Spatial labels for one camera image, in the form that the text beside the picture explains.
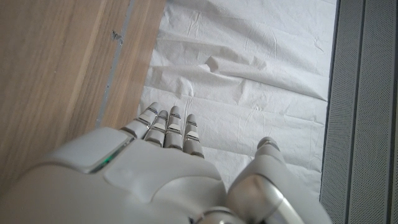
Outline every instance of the wooden surface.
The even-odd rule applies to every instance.
[[[0,194],[30,164],[101,125],[135,117],[165,0],[0,2]],[[112,40],[114,30],[126,35]]]

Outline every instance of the gray metal panel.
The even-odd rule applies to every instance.
[[[362,16],[362,1],[340,2],[320,194],[334,223],[346,220]]]
[[[396,135],[395,135],[395,152],[394,152],[394,175],[393,175],[393,185],[392,185],[392,199],[391,199],[391,223],[398,223],[398,123],[396,122]]]
[[[365,5],[349,223],[388,219],[396,7],[396,1]]]

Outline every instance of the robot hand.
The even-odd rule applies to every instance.
[[[264,138],[228,194],[204,160],[194,115],[151,104],[121,130],[96,129],[31,167],[0,198],[5,223],[330,223]]]

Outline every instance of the white cloth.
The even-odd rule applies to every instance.
[[[228,188],[274,138],[319,195],[333,0],[168,1],[138,113],[153,101],[193,113],[206,160]]]

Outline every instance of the gray stripe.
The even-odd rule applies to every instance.
[[[109,71],[108,81],[106,82],[106,85],[105,85],[105,92],[104,92],[104,96],[102,98],[101,107],[99,108],[98,116],[95,121],[95,128],[98,128],[101,126],[101,122],[104,117],[106,102],[108,101],[108,96],[109,96],[109,90],[111,89],[111,85],[112,85],[113,77],[114,77],[114,71],[116,70],[116,67],[117,67],[118,61],[119,61],[120,52],[122,51],[123,38],[126,35],[127,26],[129,25],[133,4],[134,4],[134,0],[130,0],[129,7],[128,7],[127,13],[126,13],[126,18],[124,19],[122,31],[120,33],[121,41],[118,41],[119,44],[116,47],[116,51],[114,53],[112,67],[111,67],[111,70]]]

